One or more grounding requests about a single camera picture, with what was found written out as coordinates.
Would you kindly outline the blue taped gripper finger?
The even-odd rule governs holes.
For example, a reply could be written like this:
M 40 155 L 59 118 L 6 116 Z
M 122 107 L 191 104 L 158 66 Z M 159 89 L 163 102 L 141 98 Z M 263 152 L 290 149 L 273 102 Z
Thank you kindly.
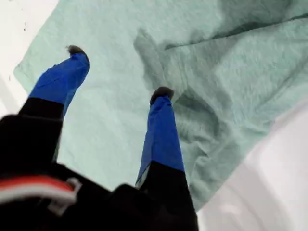
M 67 50 L 69 57 L 41 74 L 18 113 L 25 122 L 20 153 L 25 161 L 56 159 L 64 116 L 90 70 L 89 58 L 80 47 L 69 45 Z
M 141 167 L 136 187 L 173 212 L 193 212 L 171 99 L 159 87 L 151 96 Z

